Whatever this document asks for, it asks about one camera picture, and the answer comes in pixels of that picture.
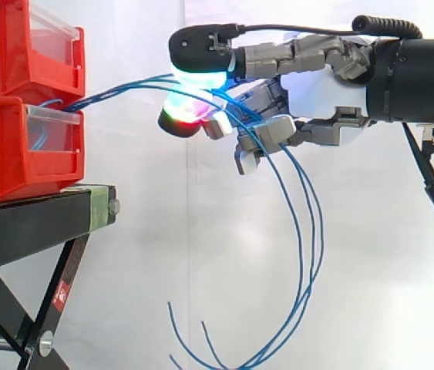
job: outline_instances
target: bolt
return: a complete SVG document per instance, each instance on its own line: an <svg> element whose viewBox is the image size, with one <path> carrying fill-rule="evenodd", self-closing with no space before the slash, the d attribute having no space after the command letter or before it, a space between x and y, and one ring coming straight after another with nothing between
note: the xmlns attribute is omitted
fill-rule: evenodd
<svg viewBox="0 0 434 370"><path fill-rule="evenodd" d="M117 199L112 199L109 202L109 214L112 214L113 216L116 216L121 211L121 202L119 202Z"/></svg>
<svg viewBox="0 0 434 370"><path fill-rule="evenodd" d="M47 357L54 349L54 334L51 331L44 331L39 339L39 355Z"/></svg>

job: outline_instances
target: white wall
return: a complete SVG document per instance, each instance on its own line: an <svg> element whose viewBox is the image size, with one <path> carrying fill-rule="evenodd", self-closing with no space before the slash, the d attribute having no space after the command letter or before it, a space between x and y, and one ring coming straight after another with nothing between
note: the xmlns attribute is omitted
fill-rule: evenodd
<svg viewBox="0 0 434 370"><path fill-rule="evenodd" d="M36 2L86 29L89 93L169 70L180 2ZM324 26L366 12L403 16L434 37L429 2L384 4L193 0L186 16L190 24ZM87 180L117 185L123 210L92 236L59 326L56 347L73 370L169 369L169 353L198 368L171 332L168 300L198 354L210 361L205 319L220 356L237 366L274 334L293 301L294 231L268 165L239 177L233 138L164 134L156 124L163 99L131 92L86 111ZM301 329L262 368L434 369L434 209L400 127L380 124L347 147L294 153L326 215L325 264ZM294 171L275 157L306 222ZM1 269L32 314L58 255L56 248ZM10 359L0 355L0 369L12 368Z"/></svg>

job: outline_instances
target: red warning sticker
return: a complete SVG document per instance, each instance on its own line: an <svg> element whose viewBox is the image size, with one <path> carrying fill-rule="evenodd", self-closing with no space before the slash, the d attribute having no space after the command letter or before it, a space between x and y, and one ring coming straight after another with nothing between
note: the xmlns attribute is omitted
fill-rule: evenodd
<svg viewBox="0 0 434 370"><path fill-rule="evenodd" d="M62 312L64 306L66 306L66 301L68 300L70 286L64 281L60 281L57 286L56 293L52 299L52 304L57 308L57 311Z"/></svg>

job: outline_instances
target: blue cable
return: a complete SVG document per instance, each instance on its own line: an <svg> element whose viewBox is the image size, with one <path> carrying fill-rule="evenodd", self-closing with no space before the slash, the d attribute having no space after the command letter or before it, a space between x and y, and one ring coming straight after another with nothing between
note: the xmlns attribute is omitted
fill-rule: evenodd
<svg viewBox="0 0 434 370"><path fill-rule="evenodd" d="M176 359L172 355L170 355L169 358L174 364L174 366L176 366L177 370L184 370L183 367L177 363Z"/></svg>
<svg viewBox="0 0 434 370"><path fill-rule="evenodd" d="M90 96L89 98L86 98L83 100L78 100L77 102L74 102L70 106L67 106L64 109L64 111L77 112L78 110L81 110L81 109L89 106L90 104L98 103L98 102L101 102L105 99L109 99L109 98L114 97L116 95L122 94L125 91L127 91L128 89L132 89L133 86L138 86L138 85L145 83L145 82L157 82L157 80L166 79L166 78L170 78L170 77L173 77L172 73L166 73L164 75L158 75L158 76L150 77L148 79L141 79L140 81L128 82L128 83L113 87L112 89L106 90L105 92L101 92L99 94Z"/></svg>
<svg viewBox="0 0 434 370"><path fill-rule="evenodd" d="M207 340L208 347L210 348L211 354L215 358L215 361L218 363L219 366L221 366L223 369L228 370L229 368L224 365L224 363L220 360L220 358L217 355L217 352L215 351L215 347L213 343L211 342L210 335L208 334L207 326L205 325L204 321L201 322L201 327L203 328L204 337Z"/></svg>
<svg viewBox="0 0 434 370"><path fill-rule="evenodd" d="M295 159L293 154L287 149L287 147L284 144L281 144L280 146L281 146L282 150L284 152L286 152L288 157L291 159L292 163L294 165L296 163L298 164L297 160ZM302 173L299 170L298 170L298 176L299 176L299 179L301 181L302 188L304 189L304 195L306 198L306 203L308 205L309 214L311 216L311 266L309 267L309 286L306 289L306 292L304 293L304 294L307 294L307 292L310 291L312 288L312 281L313 281L313 269L314 269L314 265L315 265L316 222L315 222L315 214L314 214L312 204L311 204L311 198L309 197L308 188L306 187ZM270 347L278 339L278 337L280 337L282 332L287 328L287 326L290 324L291 320L294 318L295 314L297 313L297 311L300 307L300 303L299 303L300 299L301 299L301 292L298 291L298 295L297 295L296 300L294 302L294 306L292 307L292 311L289 314L288 319L285 321L285 323L280 328L280 330L254 357L252 357L249 361L245 362L243 364L243 366L249 365L250 363L252 363L252 361L254 361L254 364L252 364L252 365L256 365L258 363L261 363L260 361L266 355L266 352L270 349Z"/></svg>
<svg viewBox="0 0 434 370"><path fill-rule="evenodd" d="M292 163L294 164L294 167L295 167L295 169L298 172L299 178L301 179L302 186L304 187L304 189L306 189L305 183L304 183L304 179L305 179L305 182L308 184L309 188L311 189L311 193L313 195L313 198L315 199L315 203L316 203L316 206L318 208L318 217L319 217L319 221L320 221L320 245L321 245L320 246L320 257L319 257L319 260L318 260L318 266L316 267L315 272L313 274L311 273L312 272L312 268L313 268L313 264L311 263L309 286L306 289L306 292L301 297L300 303L303 302L304 300L305 300L305 302L304 302L302 311L301 311L301 313L299 315L299 318L298 318L297 322L295 323L294 327L291 329L291 331L289 332L289 334L283 339L283 341L276 347L275 350L273 350L266 357L262 358L260 361L255 362L253 364L253 366L262 365L270 357L272 357L274 354L276 354L278 351L280 351L280 349L285 345L285 343L287 343L287 341L291 338L291 336L297 330L299 324L302 321L302 318L304 317L305 309L307 307L309 298L311 297L312 285L315 282L316 277L318 276L319 270L320 270L322 262L323 262L323 257L324 257L324 254L325 254L325 232L324 232L323 212L322 212L322 209L321 209L321 205L319 203L318 195L316 194L316 191L315 191L315 187L312 184L312 182L309 179L309 177L306 174L306 172L304 171L304 169L301 167L301 165L299 164L299 162L295 159L294 155L290 152L290 150L285 145L283 145L283 144L281 144L281 148L287 154L287 156L291 159Z"/></svg>
<svg viewBox="0 0 434 370"><path fill-rule="evenodd" d="M238 102L236 99L234 99L232 96L227 94L224 91L220 90L208 90L210 93L214 94L215 96L227 101L230 104L233 104L237 108L239 108L243 113L246 113L249 117L256 121L261 121L261 116L253 111L252 109L246 107L243 103Z"/></svg>
<svg viewBox="0 0 434 370"><path fill-rule="evenodd" d="M198 100L201 100L201 101L204 101L205 103L207 103L207 104L209 104L210 106L213 106L213 107L215 107L215 108L217 108L218 110L223 110L223 111L225 111L225 109L222 109L221 107L219 107L218 105L216 105L216 104L214 104L213 102L210 102L210 101L208 101L208 100L205 100L205 99L201 99L199 96L195 96L195 95L192 95L192 94L188 94L188 93L185 93L185 92L181 92L181 91L176 91L176 90L173 90L173 89L168 89L168 88L164 88L164 87L161 87L161 86L151 86L151 85L142 85L142 83L144 83L144 82L157 82L157 80L160 80L161 78L163 78L163 77L165 77L165 76L157 76L157 77L153 77L153 78L151 78L151 79L146 79L146 80L143 80L143 81L139 81L139 82L132 82L132 83L128 83L128 84L125 84L124 86L123 86L123 88L122 89L118 89L118 88L114 88L114 89L111 89L111 90L108 90L107 92L105 92L105 93L103 93L103 94L99 94L98 96L94 96L94 97L92 97L92 98L89 98L89 99L86 99L86 105L85 105L85 102L78 102L78 103L80 103L80 104L82 104L83 106L87 106L87 105L89 105L89 104L92 104L92 103L96 103L96 100L97 99L108 99L109 97L112 97L112 96L115 96L115 95L119 95L120 93L124 93L125 91L127 91L128 89L158 89L158 90L163 90L163 91L169 91L169 92L175 92L175 93L179 93L179 94L181 94L181 95L185 95L185 96L189 96L189 97L191 97L191 98L193 98L193 99L198 99ZM271 167L272 167L272 170L275 172L275 175L277 176L277 179L278 179L278 182L280 183L280 185L281 185L281 188L282 188L282 191L284 192L284 195L285 195L285 199L286 199L286 201L287 201L287 203L288 203L288 206L289 206L289 208L291 209L291 211L292 211L292 214L293 214L293 216L294 216L294 224L295 224L295 226L296 226L296 231L298 232L298 235L300 236L300 228L299 228L299 226L298 226L298 220L297 220L297 216L296 216L296 214L295 214L295 212L294 212L294 208L293 208L293 205L292 205L292 203L291 203L291 201L290 201L290 197L288 196L288 192L287 192L287 190L286 190L286 188L285 188L285 186L284 186L284 183L283 183L283 180L281 179L281 176L280 176L280 174L279 174L279 172L278 172L278 169L277 169L277 167L274 165L274 162L273 162L273 160L269 157L269 155L268 155L268 153L267 153L267 151L266 151L266 149L264 148L264 146L263 146L263 144L260 142L260 140L255 136L255 134L252 132L252 131L250 131L249 130L249 128L248 127L246 127L234 114L232 114L232 113L230 113L230 112L226 112L227 113L227 115L230 117L230 118L232 118L232 119L234 119L236 122L237 122L237 124L238 124L238 126L244 131L244 132L246 132L253 140L255 140L256 141L256 143L257 143L257 145L258 145L258 147L260 147L260 150L263 152L263 154L267 157L267 160L268 160L268 162L270 162L270 165L271 165ZM308 289L307 289L307 291L304 293L304 295L302 296L302 299L298 302L298 304L300 304L303 300L304 300L304 297L305 297L305 295L307 294L308 296L307 296L307 298L306 298L306 304L307 304L307 302L308 302L308 299L309 299L309 297L310 297L310 295L311 295L311 285L312 285L312 282L314 281L314 279L315 279L315 277L317 276L317 274L318 274L318 271L319 271L319 265L318 265L318 268L316 269L316 272L314 273L314 276L313 276L313 280L312 281L310 281L310 284L309 284L309 287L308 287ZM303 308L303 310L302 310L302 313L301 313L301 317L299 318L299 321L298 321L298 323L300 322L300 320L302 319L302 316L303 316L303 314L304 314L304 312L305 312L305 305L304 305L304 308ZM169 304L169 311L170 311L170 313L171 313L171 321L172 321L172 324L173 324L173 329L174 329L174 331L176 332L176 336L177 336L177 339L179 340L179 342L181 343L181 345L184 347L184 349L187 351L187 353L195 360L195 361L197 361L197 362L199 362L201 365L203 365L203 366L205 366L205 367L207 367L207 368L214 368L214 367L211 367L210 365L208 365L207 363L205 363L205 362L202 362L186 345L185 345L185 343L183 342L183 340L182 340L182 338L180 337L180 334L179 334L179 332L178 332L178 330L177 330L177 326L175 325L175 320L173 319L173 312L172 312L172 307L171 307L171 305ZM280 348L281 348L281 346L283 346L284 345L284 343L291 337L291 335L293 334L293 332L291 332L290 334L289 334L289 336L287 336L287 338L285 339L285 340L283 340L283 342L281 343L281 345L278 347L278 348L276 348L275 350L273 350L273 352L272 353L270 353L267 357L265 357L265 358L261 358L261 359L258 359L254 364L253 364L253 367L254 366L257 366L257 365L260 365L260 364L262 364L263 362L265 362L265 361L267 361L272 355L274 355L274 353L276 353Z"/></svg>
<svg viewBox="0 0 434 370"><path fill-rule="evenodd" d="M54 103L62 104L63 101L62 99L50 99L40 104L39 107L44 108ZM45 130L45 127L42 125L42 132L40 133L40 137L37 139L35 144L32 145L31 150L41 150L41 148L44 146L45 142L47 141L47 138L48 138L47 131Z"/></svg>
<svg viewBox="0 0 434 370"><path fill-rule="evenodd" d="M205 102L206 104L209 104L210 106L213 106L214 108L216 108L216 109L219 109L219 110L223 110L223 111L225 111L225 109L222 109L220 106L218 106L217 104L215 104L215 103L213 103L213 102L211 102L211 101L209 101L209 100L206 100L206 99L202 99L202 98L200 98L199 96L195 96L195 95L193 95L193 94L189 94L189 93L186 93L186 92L181 92L181 91L176 91L176 90L173 90L173 89L168 89L168 88L165 88L165 87L162 87L162 86L152 86L152 85L143 85L143 86L133 86L132 87L132 89L158 89L158 90L162 90L162 91L174 91L174 92L176 92L176 93L179 93L179 94L181 94L181 95L185 95L185 96L189 96L190 98L193 98L193 99L199 99L199 100L201 100L201 101L203 101L203 102ZM281 178L281 175L280 175L280 173L279 173L279 171L278 171L278 169L277 169L277 167L275 166L275 164L274 164L274 161L271 159L271 157L270 157L270 155L268 154L268 152L266 151L266 148L264 147L264 145L263 145L263 143L256 137L256 135L248 128L248 127L246 127L243 123L241 123L240 122L240 120L234 115L234 114L232 114L232 113L230 113L230 112L226 112L227 113L227 115L230 117L230 118L232 118L232 119L234 119L236 122L238 122L238 124L239 124L239 126L241 127L241 129L243 130L243 131L245 131L250 137L251 137L251 139L253 139L256 143L257 143L257 145L258 145L258 147L260 148L260 150L262 151L262 153L266 156L266 158L267 158L267 160L268 160L268 162L270 163L270 165L271 165L271 168L272 168L272 170L274 171L274 173L275 173L275 176L277 177L277 179L278 179L278 182L279 182L279 184L280 184L280 187L281 187L281 189L282 189L282 192L284 193L284 196L285 196L285 200L287 201L287 204L288 204L288 207L289 207L289 209L291 210L291 212L292 212L292 216L293 216L293 218L294 218L294 225L295 225L295 229L296 229L296 231L297 231L297 233L298 233L298 236L299 236L299 240L301 241L301 232L300 232L300 227L299 227L299 224L298 224L298 219L297 219L297 214L295 213L295 210L294 210L294 206L293 206L293 204L292 204L292 202L291 202L291 198L290 198L290 196L288 195L288 192L287 192L287 188L286 188L286 186L285 186L285 184L284 184L284 181L282 180L282 178ZM172 307L171 307L171 305L169 304L169 312L171 313L171 318L173 318L173 312L172 312ZM207 368L212 368L210 365L208 365L207 363L205 363L205 362L202 362L187 346L186 346L186 344L183 342L183 340L182 340L182 338L180 337L180 334L179 334L179 332L178 332L178 330L177 330L177 327L176 327L176 325L175 325L175 321L174 320L171 320L172 321L172 324L173 324L173 329L174 329L174 332L176 333L176 336L177 336L177 339L178 339L178 341L180 342L180 344L183 346L183 348L186 350L186 352L188 353L188 355L190 355L195 361L197 361L198 363L200 363L201 365L203 365L203 366L205 366L205 367L207 367Z"/></svg>

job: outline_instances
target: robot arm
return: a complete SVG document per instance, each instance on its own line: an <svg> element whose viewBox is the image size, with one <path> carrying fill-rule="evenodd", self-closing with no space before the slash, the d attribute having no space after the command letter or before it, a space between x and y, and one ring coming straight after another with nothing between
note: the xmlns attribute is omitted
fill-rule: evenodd
<svg viewBox="0 0 434 370"><path fill-rule="evenodd" d="M352 28L354 32L281 25L202 25L176 32L170 40L170 54L173 64L185 72L266 79L237 97L240 107L227 109L253 130L269 153L303 142L340 145L352 132L377 121L402 122L434 203L434 168L429 161L434 154L434 40L422 39L412 23L393 19L359 16ZM261 29L313 35L280 45L232 49L231 39ZM360 35L391 38L364 42ZM249 110L259 113L262 120L252 121ZM426 125L422 149L406 123ZM232 129L228 119L207 119L203 127L214 140ZM246 174L257 167L263 153L236 127L236 164Z"/></svg>

